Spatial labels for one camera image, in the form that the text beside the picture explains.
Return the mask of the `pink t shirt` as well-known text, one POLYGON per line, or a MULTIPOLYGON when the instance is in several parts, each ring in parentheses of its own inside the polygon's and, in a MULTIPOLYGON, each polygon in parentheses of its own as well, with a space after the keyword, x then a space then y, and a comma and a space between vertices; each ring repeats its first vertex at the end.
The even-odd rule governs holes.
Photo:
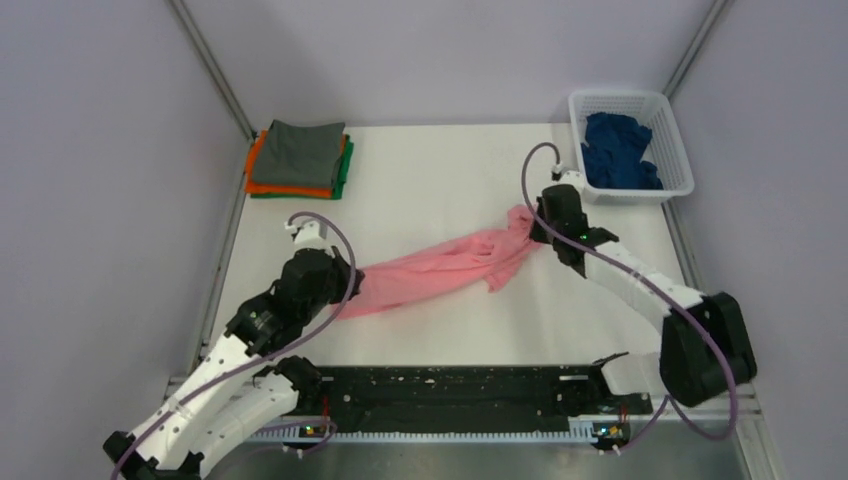
POLYGON ((362 269, 359 293, 339 315, 348 320, 446 295, 483 281, 503 289, 541 244, 530 238, 534 217, 518 205, 506 225, 484 229, 362 269))

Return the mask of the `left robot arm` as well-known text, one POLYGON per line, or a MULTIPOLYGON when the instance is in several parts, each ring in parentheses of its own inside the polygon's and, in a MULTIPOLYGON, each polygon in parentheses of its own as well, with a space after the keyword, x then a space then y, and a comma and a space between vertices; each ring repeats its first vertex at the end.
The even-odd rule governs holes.
POLYGON ((245 300, 206 358, 139 426, 103 450, 113 479, 205 479, 272 418, 319 404, 320 375, 290 351, 336 320, 364 278, 352 252, 301 247, 245 300))

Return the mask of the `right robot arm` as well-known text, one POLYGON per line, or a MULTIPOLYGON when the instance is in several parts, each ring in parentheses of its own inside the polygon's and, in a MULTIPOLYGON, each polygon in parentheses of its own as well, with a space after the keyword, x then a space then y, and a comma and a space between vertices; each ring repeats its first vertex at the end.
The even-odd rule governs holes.
POLYGON ((734 385, 751 382, 758 366, 738 301, 675 283, 629 252, 618 236, 592 227, 572 185, 548 187, 538 197, 531 238, 549 244, 558 260, 619 298, 656 329, 658 351, 614 354, 600 363, 601 375, 586 385, 589 404, 612 412, 627 395, 669 395, 695 407, 734 385), (724 355, 732 380, 702 335, 724 355))

